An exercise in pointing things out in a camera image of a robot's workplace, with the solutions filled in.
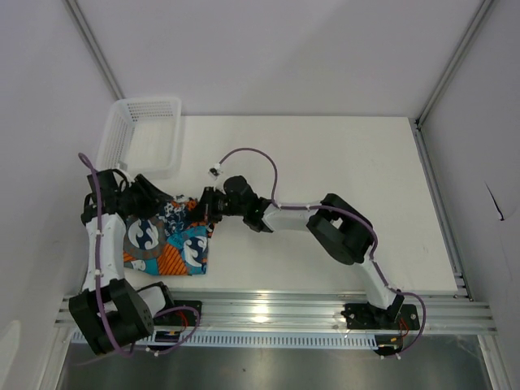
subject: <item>colorful cloth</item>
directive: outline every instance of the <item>colorful cloth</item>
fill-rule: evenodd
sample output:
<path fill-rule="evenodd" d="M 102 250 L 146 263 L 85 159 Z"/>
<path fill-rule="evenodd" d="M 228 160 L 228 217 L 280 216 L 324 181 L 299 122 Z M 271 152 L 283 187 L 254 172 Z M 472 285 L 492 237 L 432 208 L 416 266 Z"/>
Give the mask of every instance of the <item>colorful cloth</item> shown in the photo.
<path fill-rule="evenodd" d="M 214 227 L 189 220 L 196 205 L 196 199 L 180 195 L 150 219 L 128 218 L 124 266 L 151 275 L 205 274 Z"/>

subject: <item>white wall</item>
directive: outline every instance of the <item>white wall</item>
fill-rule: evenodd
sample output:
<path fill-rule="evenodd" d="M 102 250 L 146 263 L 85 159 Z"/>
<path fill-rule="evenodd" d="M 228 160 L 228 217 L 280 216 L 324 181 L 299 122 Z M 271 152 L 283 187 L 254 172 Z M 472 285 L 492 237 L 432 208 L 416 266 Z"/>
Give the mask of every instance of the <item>white wall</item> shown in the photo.
<path fill-rule="evenodd" d="M 491 303 L 520 384 L 519 20 L 520 2 L 498 2 L 427 121 L 425 136 L 470 286 L 478 299 Z"/>
<path fill-rule="evenodd" d="M 87 171 L 111 99 L 59 0 L 0 11 L 0 330 L 22 323 L 7 389 L 33 389 L 63 294 L 86 262 Z"/>
<path fill-rule="evenodd" d="M 191 115 L 415 117 L 480 0 L 79 0 L 128 96 Z"/>

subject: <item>white table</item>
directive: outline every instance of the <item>white table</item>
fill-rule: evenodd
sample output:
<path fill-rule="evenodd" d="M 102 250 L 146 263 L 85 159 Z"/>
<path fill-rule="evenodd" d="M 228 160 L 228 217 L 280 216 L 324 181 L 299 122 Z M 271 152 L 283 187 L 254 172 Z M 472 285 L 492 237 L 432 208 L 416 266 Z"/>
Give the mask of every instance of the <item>white table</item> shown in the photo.
<path fill-rule="evenodd" d="M 192 116 L 183 120 L 179 173 L 162 190 L 199 197 L 208 169 L 242 146 L 267 152 L 279 168 L 280 202 L 311 202 L 337 193 L 364 214 L 379 236 L 376 259 L 406 291 L 453 294 L 456 284 L 406 118 Z M 241 152 L 224 163 L 269 197 L 273 180 L 262 156 Z M 154 277 L 128 271 L 134 286 Z M 206 275 L 168 276 L 172 288 L 298 292 L 362 291 L 355 274 L 306 232 L 256 233 L 225 218 L 210 241 Z"/>

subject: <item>gray floor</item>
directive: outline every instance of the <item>gray floor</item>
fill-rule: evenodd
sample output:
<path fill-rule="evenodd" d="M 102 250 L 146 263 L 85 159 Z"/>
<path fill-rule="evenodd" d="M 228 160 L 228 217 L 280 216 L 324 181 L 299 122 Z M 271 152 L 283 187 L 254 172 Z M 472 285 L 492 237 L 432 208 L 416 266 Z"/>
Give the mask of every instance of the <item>gray floor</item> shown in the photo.
<path fill-rule="evenodd" d="M 371 351 L 184 347 L 153 357 L 107 357 L 87 366 L 73 344 L 61 389 L 491 389 L 476 337 L 423 337 L 402 360 Z"/>

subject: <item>white plastic basket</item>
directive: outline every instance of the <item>white plastic basket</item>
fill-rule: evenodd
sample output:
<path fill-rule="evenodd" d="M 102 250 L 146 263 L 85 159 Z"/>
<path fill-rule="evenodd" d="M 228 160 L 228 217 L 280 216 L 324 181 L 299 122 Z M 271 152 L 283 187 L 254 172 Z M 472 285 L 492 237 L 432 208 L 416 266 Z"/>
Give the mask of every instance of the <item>white plastic basket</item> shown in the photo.
<path fill-rule="evenodd" d="M 167 179 L 179 168 L 180 99 L 135 97 L 115 102 L 105 124 L 96 168 Z"/>

